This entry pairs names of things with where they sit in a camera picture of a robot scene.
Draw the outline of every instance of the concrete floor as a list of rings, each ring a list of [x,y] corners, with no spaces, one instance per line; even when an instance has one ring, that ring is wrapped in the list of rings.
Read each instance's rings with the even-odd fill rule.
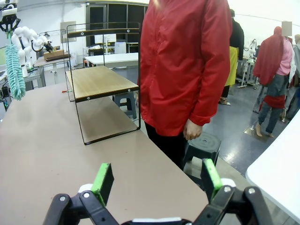
[[[120,75],[136,83],[137,68],[132,67],[125,70],[115,70]],[[54,77],[50,71],[45,72],[46,85],[54,85]],[[65,83],[64,69],[58,69],[58,82]],[[222,142],[217,162],[217,171],[221,178],[230,178],[234,180],[239,189],[249,186],[245,179],[247,168],[267,149],[274,141],[269,138],[262,142],[254,137],[245,134],[243,131],[251,126],[257,120],[257,114],[252,112],[254,102],[259,90],[251,87],[238,89],[233,86],[228,101],[231,106],[219,105],[217,114],[212,118],[210,124],[203,128],[205,132],[216,135]],[[4,112],[0,108],[0,119]],[[281,121],[278,121],[274,130],[274,135],[278,136],[286,127]],[[144,122],[142,121],[141,130],[147,134]],[[201,160],[194,158],[191,163],[185,167],[185,172],[194,176],[200,176]],[[268,199],[265,199],[271,212],[274,224],[276,225],[294,225],[295,223],[287,214],[281,211]],[[223,225],[240,224],[234,215],[226,215],[222,221]]]

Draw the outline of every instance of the person in black shirt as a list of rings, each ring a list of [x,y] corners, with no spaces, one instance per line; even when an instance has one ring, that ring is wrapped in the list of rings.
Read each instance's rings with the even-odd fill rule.
[[[235,12],[233,9],[230,9],[231,17],[232,17],[232,34],[230,36],[230,46],[234,48],[239,48],[238,59],[243,60],[244,54],[244,31],[241,28],[240,24],[234,20]],[[220,99],[221,104],[230,105],[227,102],[227,96],[229,92],[230,86],[225,86],[223,89],[222,97]]]

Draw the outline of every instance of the microfiber duster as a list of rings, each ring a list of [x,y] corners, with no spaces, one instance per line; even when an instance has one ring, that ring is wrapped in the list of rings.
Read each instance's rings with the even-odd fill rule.
[[[25,82],[21,70],[21,64],[19,62],[18,50],[16,46],[11,43],[10,32],[8,39],[10,44],[6,46],[5,50],[7,78],[12,97],[20,101],[26,92]]]

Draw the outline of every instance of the gray stool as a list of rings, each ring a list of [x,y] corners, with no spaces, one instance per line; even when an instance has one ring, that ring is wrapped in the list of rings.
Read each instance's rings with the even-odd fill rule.
[[[115,104],[118,107],[121,106],[127,106],[127,111],[125,112],[125,114],[127,116],[132,115],[133,119],[136,119],[136,110],[135,110],[135,97],[134,97],[134,93],[133,92],[128,92],[125,94],[118,94],[118,95],[114,95],[112,97],[112,100],[115,102]]]
[[[211,158],[214,164],[217,164],[221,140],[216,136],[203,132],[199,138],[188,141],[186,146],[186,154],[183,158],[183,167],[187,161],[193,157],[204,159]],[[203,190],[203,182],[200,178],[187,174],[193,182],[198,184]]]

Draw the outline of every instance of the yellow skirt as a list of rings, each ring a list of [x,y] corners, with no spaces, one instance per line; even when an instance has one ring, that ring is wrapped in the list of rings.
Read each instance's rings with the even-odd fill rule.
[[[235,84],[236,70],[238,68],[238,54],[238,48],[230,47],[230,74],[225,86],[232,86]]]

